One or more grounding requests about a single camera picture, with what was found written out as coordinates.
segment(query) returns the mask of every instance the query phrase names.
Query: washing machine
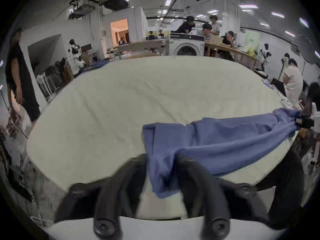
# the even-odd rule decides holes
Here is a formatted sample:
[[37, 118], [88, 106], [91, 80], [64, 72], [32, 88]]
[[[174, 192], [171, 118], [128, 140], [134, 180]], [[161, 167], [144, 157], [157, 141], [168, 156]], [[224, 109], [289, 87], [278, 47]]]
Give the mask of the washing machine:
[[203, 56], [205, 37], [195, 34], [170, 33], [169, 55]]

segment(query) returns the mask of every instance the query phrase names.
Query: yellow bag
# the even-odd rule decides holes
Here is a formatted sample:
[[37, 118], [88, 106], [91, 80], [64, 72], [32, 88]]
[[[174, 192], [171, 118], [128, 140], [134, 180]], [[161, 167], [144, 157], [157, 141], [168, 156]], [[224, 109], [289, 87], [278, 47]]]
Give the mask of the yellow bag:
[[249, 51], [248, 51], [248, 55], [249, 55], [250, 57], [254, 57], [254, 50], [253, 50], [252, 46], [250, 47], [250, 49], [249, 49]]

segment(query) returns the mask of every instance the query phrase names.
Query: white table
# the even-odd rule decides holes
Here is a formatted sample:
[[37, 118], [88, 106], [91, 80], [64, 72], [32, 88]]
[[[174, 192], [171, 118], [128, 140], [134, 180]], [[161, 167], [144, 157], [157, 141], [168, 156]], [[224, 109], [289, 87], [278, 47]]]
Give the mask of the white table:
[[[246, 67], [225, 59], [119, 60], [70, 82], [39, 117], [27, 151], [48, 178], [67, 190], [76, 182], [110, 176], [128, 158], [145, 153], [144, 124], [185, 125], [203, 117], [251, 116], [279, 107], [275, 90]], [[223, 178], [255, 185], [283, 159], [292, 141]], [[145, 190], [141, 218], [184, 213], [180, 195], [158, 199], [149, 181]]]

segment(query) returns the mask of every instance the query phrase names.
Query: ceiling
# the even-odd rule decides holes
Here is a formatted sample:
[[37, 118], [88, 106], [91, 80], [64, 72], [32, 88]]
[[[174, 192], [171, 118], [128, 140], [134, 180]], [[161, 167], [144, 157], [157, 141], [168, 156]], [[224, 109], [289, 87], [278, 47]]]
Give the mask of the ceiling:
[[[64, 19], [63, 12], [70, 6], [70, 0], [32, 0], [25, 10], [21, 22], [22, 29], [26, 29], [44, 22], [50, 22], [59, 19]], [[165, 6], [166, 0], [130, 0], [130, 6], [141, 6], [146, 17], [158, 17], [157, 19], [149, 19], [148, 25], [165, 28], [170, 24], [169, 19], [160, 20], [164, 16], [158, 11], [168, 10], [169, 6]], [[251, 14], [243, 12], [238, 5], [255, 4], [258, 9], [253, 9]], [[319, 50], [316, 39], [311, 29], [305, 27], [299, 22], [299, 18], [304, 18], [311, 22], [308, 18], [308, 12], [300, 5], [297, 0], [177, 0], [172, 10], [167, 16], [183, 16], [188, 15], [197, 16], [199, 14], [205, 15], [202, 20], [209, 21], [210, 10], [218, 10], [218, 18], [222, 19], [222, 13], [234, 14], [239, 22], [253, 25], [271, 32], [277, 36], [283, 37], [287, 40], [296, 40], [285, 31], [289, 31], [296, 36], [306, 36], [312, 43], [314, 50]], [[279, 18], [271, 14], [271, 12], [278, 12], [285, 15], [285, 18]], [[260, 25], [260, 23], [268, 24], [270, 27]]]

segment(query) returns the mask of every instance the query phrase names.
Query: washing machine door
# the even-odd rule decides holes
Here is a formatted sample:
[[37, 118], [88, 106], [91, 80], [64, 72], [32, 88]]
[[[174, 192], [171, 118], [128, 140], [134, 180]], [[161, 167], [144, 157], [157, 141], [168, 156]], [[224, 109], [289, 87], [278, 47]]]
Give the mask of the washing machine door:
[[174, 50], [174, 55], [202, 56], [203, 54], [200, 54], [200, 50], [195, 44], [183, 42]]

